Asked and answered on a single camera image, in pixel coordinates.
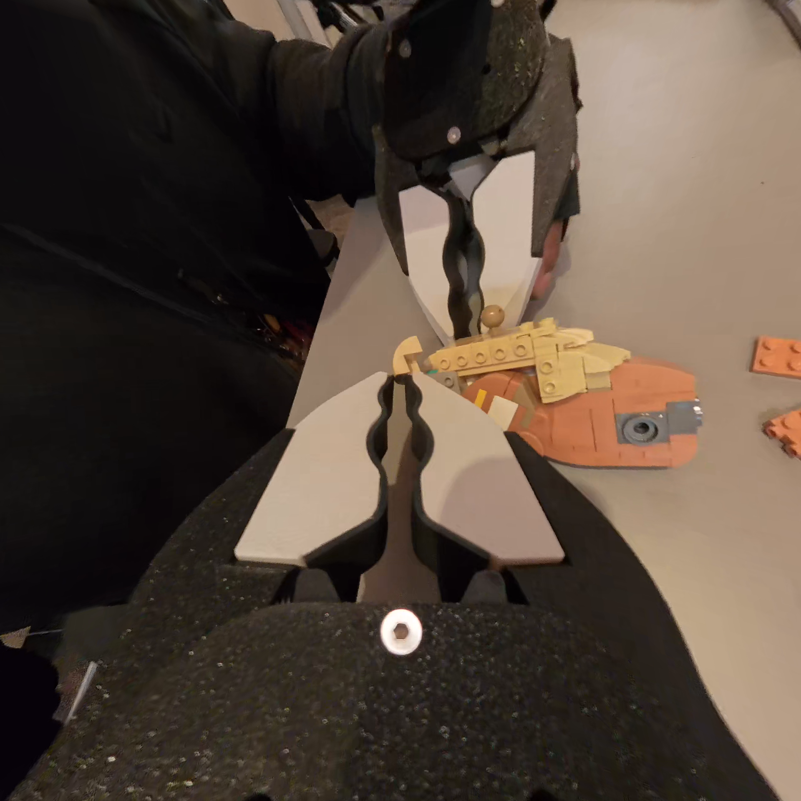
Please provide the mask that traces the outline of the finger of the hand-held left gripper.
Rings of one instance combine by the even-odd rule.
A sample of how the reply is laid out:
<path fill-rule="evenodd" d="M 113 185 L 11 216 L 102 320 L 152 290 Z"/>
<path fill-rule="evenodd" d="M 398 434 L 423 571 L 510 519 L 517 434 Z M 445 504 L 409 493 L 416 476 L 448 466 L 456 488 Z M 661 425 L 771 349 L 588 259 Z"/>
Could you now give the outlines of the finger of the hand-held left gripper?
<path fill-rule="evenodd" d="M 523 152 L 497 161 L 470 200 L 483 248 L 477 277 L 483 305 L 500 306 L 504 327 L 521 323 L 542 259 L 532 255 L 536 155 Z"/>
<path fill-rule="evenodd" d="M 443 345 L 474 335 L 476 242 L 465 196 L 453 184 L 417 185 L 399 195 L 407 274 Z"/>

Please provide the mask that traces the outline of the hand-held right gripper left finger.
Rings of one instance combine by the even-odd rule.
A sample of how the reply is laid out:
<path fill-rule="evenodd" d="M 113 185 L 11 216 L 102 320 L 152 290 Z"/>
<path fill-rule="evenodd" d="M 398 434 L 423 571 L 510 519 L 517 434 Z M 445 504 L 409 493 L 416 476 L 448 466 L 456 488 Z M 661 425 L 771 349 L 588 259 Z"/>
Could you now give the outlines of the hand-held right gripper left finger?
<path fill-rule="evenodd" d="M 239 562 L 311 566 L 379 508 L 381 458 L 368 434 L 385 407 L 376 372 L 318 406 L 288 444 L 235 546 Z"/>

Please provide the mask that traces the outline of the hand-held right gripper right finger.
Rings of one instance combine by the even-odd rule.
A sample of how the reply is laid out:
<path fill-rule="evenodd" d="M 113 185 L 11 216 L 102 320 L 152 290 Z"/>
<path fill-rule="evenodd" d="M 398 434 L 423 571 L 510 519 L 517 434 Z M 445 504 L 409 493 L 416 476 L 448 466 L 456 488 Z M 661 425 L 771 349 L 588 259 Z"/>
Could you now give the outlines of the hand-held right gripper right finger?
<path fill-rule="evenodd" d="M 557 564 L 557 540 L 502 428 L 429 375 L 410 375 L 413 432 L 423 435 L 423 521 L 501 568 Z"/>

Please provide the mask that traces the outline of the tan and brown brick model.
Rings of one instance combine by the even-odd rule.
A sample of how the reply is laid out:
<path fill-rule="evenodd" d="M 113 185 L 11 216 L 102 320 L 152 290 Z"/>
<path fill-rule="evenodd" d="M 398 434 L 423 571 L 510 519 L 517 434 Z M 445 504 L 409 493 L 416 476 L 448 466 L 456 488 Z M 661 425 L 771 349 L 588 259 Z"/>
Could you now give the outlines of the tan and brown brick model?
<path fill-rule="evenodd" d="M 669 469 L 696 456 L 703 410 L 691 373 L 552 318 L 504 320 L 487 306 L 481 333 L 431 353 L 421 373 L 567 466 Z"/>

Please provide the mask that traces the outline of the person's left forearm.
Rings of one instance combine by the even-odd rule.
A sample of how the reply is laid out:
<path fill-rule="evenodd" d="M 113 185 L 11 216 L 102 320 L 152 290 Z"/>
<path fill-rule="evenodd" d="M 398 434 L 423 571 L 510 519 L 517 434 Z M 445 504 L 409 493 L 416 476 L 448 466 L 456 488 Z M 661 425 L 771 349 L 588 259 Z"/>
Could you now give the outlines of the person's left forearm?
<path fill-rule="evenodd" d="M 266 65 L 267 141 L 287 189 L 348 205 L 375 192 L 373 128 L 385 105 L 387 23 L 350 30 L 333 48 L 277 42 Z"/>

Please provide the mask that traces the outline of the grey desk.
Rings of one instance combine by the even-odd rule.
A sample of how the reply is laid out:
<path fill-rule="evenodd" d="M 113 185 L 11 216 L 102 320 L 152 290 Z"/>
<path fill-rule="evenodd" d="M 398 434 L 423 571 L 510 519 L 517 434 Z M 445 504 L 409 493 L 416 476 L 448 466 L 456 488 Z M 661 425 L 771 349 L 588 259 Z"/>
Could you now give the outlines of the grey desk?
<path fill-rule="evenodd" d="M 799 47 L 766 2 L 558 2 L 577 56 L 582 212 L 537 317 L 693 373 L 698 454 L 558 466 L 662 592 L 727 724 L 799 799 L 799 460 L 763 433 L 799 380 Z"/>

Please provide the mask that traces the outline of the person's left hand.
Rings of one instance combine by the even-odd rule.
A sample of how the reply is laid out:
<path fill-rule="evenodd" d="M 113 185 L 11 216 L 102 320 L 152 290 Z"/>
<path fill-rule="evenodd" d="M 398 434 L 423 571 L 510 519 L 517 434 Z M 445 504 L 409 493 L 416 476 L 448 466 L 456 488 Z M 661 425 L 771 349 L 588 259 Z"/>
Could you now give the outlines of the person's left hand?
<path fill-rule="evenodd" d="M 554 270 L 560 255 L 562 242 L 569 225 L 569 218 L 555 220 L 545 238 L 542 264 L 533 284 L 531 300 L 544 299 L 555 280 Z"/>

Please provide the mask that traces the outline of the reddish brown flat plate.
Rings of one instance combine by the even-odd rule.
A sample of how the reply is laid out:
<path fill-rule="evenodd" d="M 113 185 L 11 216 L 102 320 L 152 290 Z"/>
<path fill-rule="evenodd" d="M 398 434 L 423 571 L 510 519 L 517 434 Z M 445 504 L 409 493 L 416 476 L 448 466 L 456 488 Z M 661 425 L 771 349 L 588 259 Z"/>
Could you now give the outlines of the reddish brown flat plate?
<path fill-rule="evenodd" d="M 760 335 L 756 338 L 750 371 L 799 380 L 800 353 L 800 339 Z"/>

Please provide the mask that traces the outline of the reddish brown square brick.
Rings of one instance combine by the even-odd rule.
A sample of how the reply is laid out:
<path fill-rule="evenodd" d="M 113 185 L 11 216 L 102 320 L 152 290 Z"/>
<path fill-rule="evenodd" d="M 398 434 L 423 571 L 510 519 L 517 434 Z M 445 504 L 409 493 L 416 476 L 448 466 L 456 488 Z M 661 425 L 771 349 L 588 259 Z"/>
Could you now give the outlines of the reddish brown square brick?
<path fill-rule="evenodd" d="M 800 459 L 800 408 L 776 416 L 763 426 L 766 436 L 776 440 L 790 457 Z"/>

